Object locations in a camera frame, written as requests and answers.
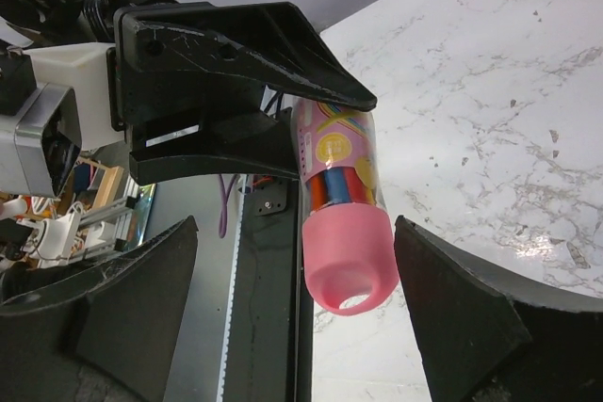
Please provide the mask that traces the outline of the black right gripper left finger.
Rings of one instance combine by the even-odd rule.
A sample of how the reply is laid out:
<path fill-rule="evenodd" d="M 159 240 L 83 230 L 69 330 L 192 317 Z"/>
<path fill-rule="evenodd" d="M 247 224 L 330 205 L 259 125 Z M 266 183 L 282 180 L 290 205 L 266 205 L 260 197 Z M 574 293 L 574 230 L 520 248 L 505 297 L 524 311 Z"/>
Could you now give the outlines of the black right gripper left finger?
<path fill-rule="evenodd" d="M 4 401 L 160 401 L 197 252 L 188 217 L 102 261 L 10 274 L 1 293 Z"/>

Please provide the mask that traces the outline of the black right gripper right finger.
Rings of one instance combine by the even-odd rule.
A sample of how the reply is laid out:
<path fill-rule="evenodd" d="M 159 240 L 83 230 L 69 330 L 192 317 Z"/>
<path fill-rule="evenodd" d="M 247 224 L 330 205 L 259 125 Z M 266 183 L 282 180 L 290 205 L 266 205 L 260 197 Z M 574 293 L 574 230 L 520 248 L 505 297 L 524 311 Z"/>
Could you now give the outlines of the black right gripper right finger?
<path fill-rule="evenodd" d="M 405 217 L 395 253 L 432 400 L 601 400 L 601 299 L 490 263 Z"/>

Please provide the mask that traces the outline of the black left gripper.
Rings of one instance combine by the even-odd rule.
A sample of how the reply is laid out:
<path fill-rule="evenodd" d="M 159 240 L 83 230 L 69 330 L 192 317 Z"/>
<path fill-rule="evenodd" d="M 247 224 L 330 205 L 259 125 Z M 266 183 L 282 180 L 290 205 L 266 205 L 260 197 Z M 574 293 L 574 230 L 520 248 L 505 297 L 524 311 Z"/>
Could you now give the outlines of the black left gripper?
<path fill-rule="evenodd" d="M 288 2 L 123 8 L 114 31 L 107 52 L 113 129 L 136 146 L 201 130 L 132 151 L 130 175 L 139 184 L 223 173 L 298 179 L 291 114 L 255 112 L 265 86 L 359 111 L 377 104 Z"/>

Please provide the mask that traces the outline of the pink capped clear tube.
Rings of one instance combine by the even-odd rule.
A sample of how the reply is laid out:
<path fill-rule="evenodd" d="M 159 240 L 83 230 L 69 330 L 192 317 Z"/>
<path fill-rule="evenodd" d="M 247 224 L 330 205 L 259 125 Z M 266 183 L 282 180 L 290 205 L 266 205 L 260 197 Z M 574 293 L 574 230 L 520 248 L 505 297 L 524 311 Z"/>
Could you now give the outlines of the pink capped clear tube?
<path fill-rule="evenodd" d="M 299 99 L 293 109 L 302 195 L 305 283 L 314 301 L 353 316 L 399 283 L 371 114 Z"/>

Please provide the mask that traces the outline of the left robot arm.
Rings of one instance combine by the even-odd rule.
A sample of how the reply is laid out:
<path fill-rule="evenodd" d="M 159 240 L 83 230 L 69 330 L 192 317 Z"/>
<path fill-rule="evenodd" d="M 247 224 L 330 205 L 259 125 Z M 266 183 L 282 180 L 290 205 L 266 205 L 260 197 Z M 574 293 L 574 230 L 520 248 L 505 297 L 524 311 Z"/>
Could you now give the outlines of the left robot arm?
<path fill-rule="evenodd" d="M 109 46 L 109 123 L 142 185 L 218 173 L 298 177 L 272 89 L 368 112 L 376 96 L 288 2 L 217 7 L 175 0 L 1 0 L 2 17 L 41 49 Z"/>

